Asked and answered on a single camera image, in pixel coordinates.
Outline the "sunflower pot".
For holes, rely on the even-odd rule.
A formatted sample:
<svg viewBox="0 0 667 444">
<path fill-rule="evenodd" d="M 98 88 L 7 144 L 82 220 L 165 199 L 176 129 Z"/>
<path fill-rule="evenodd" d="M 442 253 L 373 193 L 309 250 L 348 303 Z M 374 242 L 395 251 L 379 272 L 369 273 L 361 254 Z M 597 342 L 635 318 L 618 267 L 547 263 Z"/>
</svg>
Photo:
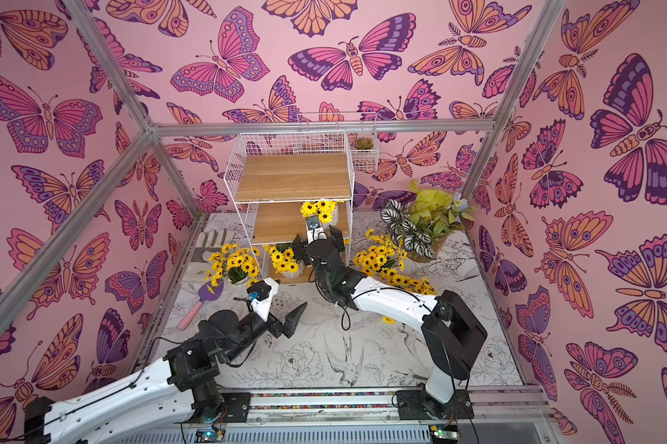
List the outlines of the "sunflower pot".
<svg viewBox="0 0 667 444">
<path fill-rule="evenodd" d="M 426 277 L 376 277 L 380 289 L 373 292 L 374 307 L 380 315 L 420 329 L 437 305 L 437 290 Z"/>
<path fill-rule="evenodd" d="M 294 257 L 294 249 L 290 244 L 268 244 L 265 250 L 270 255 L 274 271 L 279 275 L 286 279 L 296 279 L 304 273 L 304 261 Z"/>
<path fill-rule="evenodd" d="M 339 205 L 342 203 L 332 200 L 307 201 L 301 204 L 300 213 L 303 218 L 316 218 L 322 227 L 328 227 L 339 222 Z"/>
<path fill-rule="evenodd" d="M 220 287 L 220 283 L 232 284 L 255 279 L 259 273 L 259 250 L 255 247 L 241 247 L 235 243 L 222 246 L 219 251 L 209 256 L 209 270 L 206 275 L 211 288 Z"/>
<path fill-rule="evenodd" d="M 377 233 L 374 229 L 368 229 L 365 238 L 370 246 L 354 256 L 354 266 L 369 277 L 390 279 L 401 276 L 407 268 L 407 253 L 402 245 L 395 243 L 390 235 Z"/>
</svg>

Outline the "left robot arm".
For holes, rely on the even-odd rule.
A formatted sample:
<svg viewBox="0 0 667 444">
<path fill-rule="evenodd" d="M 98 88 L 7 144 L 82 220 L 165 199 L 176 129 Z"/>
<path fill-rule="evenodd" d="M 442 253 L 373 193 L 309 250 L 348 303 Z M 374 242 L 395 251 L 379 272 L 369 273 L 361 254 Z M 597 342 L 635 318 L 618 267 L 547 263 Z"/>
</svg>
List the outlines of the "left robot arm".
<svg viewBox="0 0 667 444">
<path fill-rule="evenodd" d="M 106 443 L 166 423 L 220 421 L 228 411 L 216 381 L 222 366 L 244 364 L 240 355 L 265 333 L 292 337 L 306 308 L 298 305 L 284 320 L 220 310 L 199 323 L 194 337 L 135 375 L 68 401 L 30 403 L 24 441 Z"/>
</svg>

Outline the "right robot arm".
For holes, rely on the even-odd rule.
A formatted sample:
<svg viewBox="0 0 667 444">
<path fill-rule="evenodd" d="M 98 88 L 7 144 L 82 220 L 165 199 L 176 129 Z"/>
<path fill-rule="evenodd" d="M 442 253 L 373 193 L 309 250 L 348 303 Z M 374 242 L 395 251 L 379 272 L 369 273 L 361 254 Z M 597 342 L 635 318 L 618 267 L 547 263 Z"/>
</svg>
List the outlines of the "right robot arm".
<svg viewBox="0 0 667 444">
<path fill-rule="evenodd" d="M 296 237 L 292 242 L 294 259 L 312 267 L 314 284 L 324 300 L 342 309 L 391 318 L 422 334 L 433 362 L 424 385 L 426 398 L 440 405 L 459 400 L 457 383 L 470 378 L 488 338 L 477 316 L 451 290 L 423 295 L 346 266 L 343 247 L 339 234 L 323 231 L 309 231 L 307 240 Z"/>
</svg>

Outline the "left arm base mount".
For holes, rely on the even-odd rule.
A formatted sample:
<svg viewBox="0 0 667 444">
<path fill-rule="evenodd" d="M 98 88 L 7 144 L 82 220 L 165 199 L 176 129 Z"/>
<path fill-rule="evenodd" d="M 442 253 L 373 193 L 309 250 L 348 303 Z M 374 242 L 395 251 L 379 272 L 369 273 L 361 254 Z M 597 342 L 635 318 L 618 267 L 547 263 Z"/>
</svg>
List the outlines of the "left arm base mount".
<svg viewBox="0 0 667 444">
<path fill-rule="evenodd" d="M 246 423 L 252 394 L 237 391 L 217 394 L 196 394 L 189 424 Z"/>
</svg>

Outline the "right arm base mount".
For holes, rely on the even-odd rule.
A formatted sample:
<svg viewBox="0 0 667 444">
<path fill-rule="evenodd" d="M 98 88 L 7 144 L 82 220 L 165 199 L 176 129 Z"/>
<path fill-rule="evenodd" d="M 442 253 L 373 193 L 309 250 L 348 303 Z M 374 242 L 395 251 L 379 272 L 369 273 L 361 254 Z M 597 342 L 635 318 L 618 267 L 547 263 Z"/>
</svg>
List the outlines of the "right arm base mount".
<svg viewBox="0 0 667 444">
<path fill-rule="evenodd" d="M 398 390 L 392 397 L 401 420 L 473 419 L 472 402 L 467 390 L 457 390 L 447 403 L 440 403 L 421 388 Z"/>
</svg>

